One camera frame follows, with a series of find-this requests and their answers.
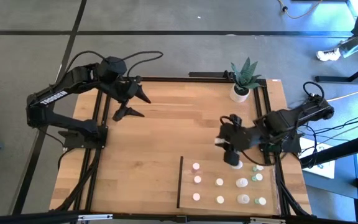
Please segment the white sneaker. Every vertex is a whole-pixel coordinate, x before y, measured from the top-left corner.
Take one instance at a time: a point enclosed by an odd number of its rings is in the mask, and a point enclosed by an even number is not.
[[[317,51],[317,58],[321,61],[328,61],[328,60],[338,60],[341,56],[339,52],[339,48],[334,48],[332,50],[320,50]]]

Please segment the white object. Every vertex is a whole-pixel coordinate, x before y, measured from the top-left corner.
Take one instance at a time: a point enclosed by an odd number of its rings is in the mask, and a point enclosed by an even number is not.
[[[236,181],[237,187],[246,187],[248,185],[248,180],[245,178],[240,178]]]
[[[261,181],[263,179],[264,179],[264,177],[262,174],[256,174],[255,176],[252,177],[253,181]]]
[[[196,184],[201,183],[201,177],[200,176],[195,176],[194,177],[194,183],[196,183]]]
[[[217,203],[223,203],[224,202],[224,198],[222,196],[217,196],[216,197],[216,202]]]
[[[216,180],[215,180],[215,185],[216,185],[216,186],[222,186],[222,185],[223,185],[223,180],[222,180],[222,178],[216,179]]]
[[[264,169],[264,167],[263,167],[263,166],[260,166],[260,165],[253,166],[253,168],[252,168],[252,170],[253,170],[254,172],[261,171],[261,170],[263,170],[263,169]]]
[[[233,169],[241,169],[241,167],[242,167],[242,162],[241,161],[239,161],[239,164],[238,165],[236,165],[236,166],[231,166]]]
[[[316,56],[321,61],[328,61],[328,60],[338,60],[341,57],[341,53],[339,52],[339,48],[334,48],[332,50],[319,50],[316,53]]]
[[[197,172],[199,169],[200,169],[200,165],[197,163],[197,162],[195,162],[194,164],[193,164],[193,166],[192,166],[192,170],[191,170],[191,172],[192,173],[195,173],[195,172]]]
[[[193,194],[193,200],[195,200],[196,202],[199,201],[200,198],[201,198],[200,194],[198,194],[198,193]]]
[[[255,203],[258,205],[266,205],[266,199],[264,197],[260,197],[255,199]]]
[[[249,203],[249,196],[248,195],[238,195],[237,196],[238,203]]]
[[[231,88],[231,91],[230,91],[230,99],[232,99],[234,102],[236,103],[241,103],[241,102],[244,102],[248,96],[249,96],[249,93],[250,93],[250,90],[248,90],[248,93],[244,96],[241,96],[241,95],[238,95],[236,93],[236,91],[234,91],[234,86],[236,84],[233,85],[233,88]]]
[[[309,147],[314,146],[314,141],[309,140],[309,139],[305,139],[305,138],[300,138],[300,145],[301,145],[301,149],[307,149]],[[327,144],[319,144],[317,146],[317,151],[322,151],[325,149],[329,149],[331,146],[327,145]],[[311,155],[311,153],[313,152],[313,149],[309,149],[306,150],[304,153],[302,153],[302,155],[299,158]],[[335,177],[335,161],[330,161],[330,162],[325,162],[323,164],[320,164],[318,166],[314,166],[311,169],[309,168],[304,168],[304,171],[307,172],[311,172],[323,177],[327,177],[330,179],[333,179]]]

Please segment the wooden tabletop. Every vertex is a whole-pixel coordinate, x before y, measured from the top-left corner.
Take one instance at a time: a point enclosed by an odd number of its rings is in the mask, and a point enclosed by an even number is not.
[[[179,163],[180,156],[223,162],[223,149],[214,146],[220,127],[219,117],[235,113],[243,119],[243,126],[252,126],[252,120],[257,118],[254,95],[251,93],[243,103],[235,103],[229,98],[230,83],[142,84],[152,104],[134,98],[129,106],[145,114],[145,118],[127,116],[116,123],[111,117],[119,105],[111,101],[108,140],[101,154],[91,210],[139,214],[238,214],[177,208]],[[267,88],[272,110],[285,108],[281,81],[267,80]],[[92,117],[96,94],[97,90],[92,90],[78,96],[74,118]],[[77,184],[84,151],[76,149],[62,159],[50,208],[58,207]],[[257,147],[249,149],[247,154],[256,161],[263,161]],[[311,213],[298,159],[292,154],[287,155],[282,166],[289,191],[303,209]],[[83,192],[82,208],[86,193],[87,187]]]

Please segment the white pot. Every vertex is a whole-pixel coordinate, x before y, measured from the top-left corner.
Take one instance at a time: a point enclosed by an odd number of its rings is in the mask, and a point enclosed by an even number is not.
[[[233,85],[233,88],[231,88],[231,91],[230,91],[230,99],[232,99],[234,102],[237,102],[237,103],[241,103],[241,102],[244,102],[248,96],[249,96],[249,93],[250,93],[250,90],[248,90],[248,93],[244,96],[242,95],[238,95],[236,93],[236,91],[234,91],[234,86],[236,84]]]

